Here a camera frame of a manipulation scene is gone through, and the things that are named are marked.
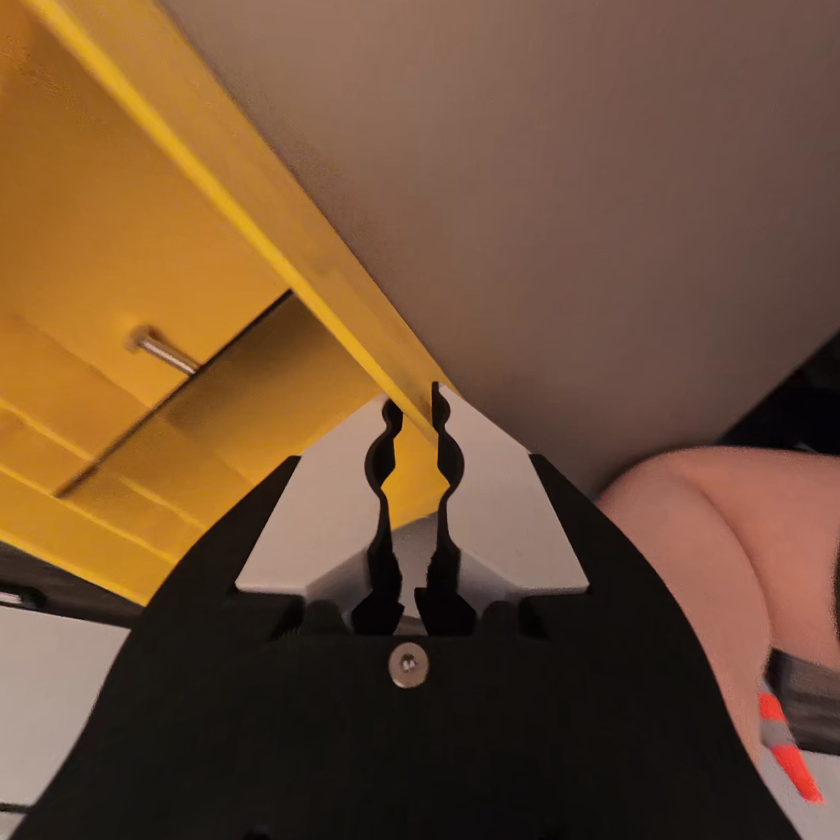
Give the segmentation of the person's right forearm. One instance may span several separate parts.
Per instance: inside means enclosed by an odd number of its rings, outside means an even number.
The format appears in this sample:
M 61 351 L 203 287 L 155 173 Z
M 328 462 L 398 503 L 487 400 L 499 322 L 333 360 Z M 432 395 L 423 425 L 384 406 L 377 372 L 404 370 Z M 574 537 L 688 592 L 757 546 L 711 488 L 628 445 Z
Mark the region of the person's right forearm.
M 836 456 L 702 447 L 652 457 L 596 506 L 692 625 L 751 760 L 771 649 L 838 670 Z

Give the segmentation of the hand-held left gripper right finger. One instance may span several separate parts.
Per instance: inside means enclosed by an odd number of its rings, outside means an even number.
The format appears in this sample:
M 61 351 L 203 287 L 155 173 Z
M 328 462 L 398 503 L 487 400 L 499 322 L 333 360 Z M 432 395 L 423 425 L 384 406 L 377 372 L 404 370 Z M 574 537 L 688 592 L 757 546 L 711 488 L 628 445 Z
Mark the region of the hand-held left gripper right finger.
M 432 388 L 437 469 L 447 487 L 415 604 L 429 636 L 473 634 L 485 610 L 589 581 L 531 453 L 441 383 Z

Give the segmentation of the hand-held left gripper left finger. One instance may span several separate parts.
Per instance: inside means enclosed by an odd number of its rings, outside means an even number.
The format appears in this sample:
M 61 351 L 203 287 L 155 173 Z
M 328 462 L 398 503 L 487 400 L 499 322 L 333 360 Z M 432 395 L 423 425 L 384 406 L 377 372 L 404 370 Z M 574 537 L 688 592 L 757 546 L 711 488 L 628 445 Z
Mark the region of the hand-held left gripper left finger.
M 308 447 L 236 580 L 240 592 L 329 602 L 357 634 L 394 634 L 403 575 L 385 479 L 403 413 L 377 396 Z

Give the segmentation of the steel hex bolt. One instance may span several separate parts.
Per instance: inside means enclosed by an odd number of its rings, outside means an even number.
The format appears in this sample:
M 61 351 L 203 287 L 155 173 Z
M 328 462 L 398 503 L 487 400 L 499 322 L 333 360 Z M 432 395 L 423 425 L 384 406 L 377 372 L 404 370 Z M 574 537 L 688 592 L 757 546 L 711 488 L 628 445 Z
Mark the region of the steel hex bolt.
M 151 325 L 134 328 L 125 345 L 129 351 L 147 354 L 186 376 L 195 375 L 202 367 L 200 362 L 175 347 L 160 330 Z

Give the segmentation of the yellow divided plastic bin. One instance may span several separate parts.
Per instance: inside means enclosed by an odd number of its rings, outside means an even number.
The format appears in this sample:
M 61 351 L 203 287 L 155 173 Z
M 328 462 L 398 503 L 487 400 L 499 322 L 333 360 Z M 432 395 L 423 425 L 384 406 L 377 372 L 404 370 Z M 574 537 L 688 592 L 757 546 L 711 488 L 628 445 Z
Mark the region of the yellow divided plastic bin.
M 444 492 L 445 375 L 156 2 L 2 1 L 2 554 L 137 613 L 286 458 L 407 410 L 395 529 Z M 160 330 L 186 376 L 125 343 Z

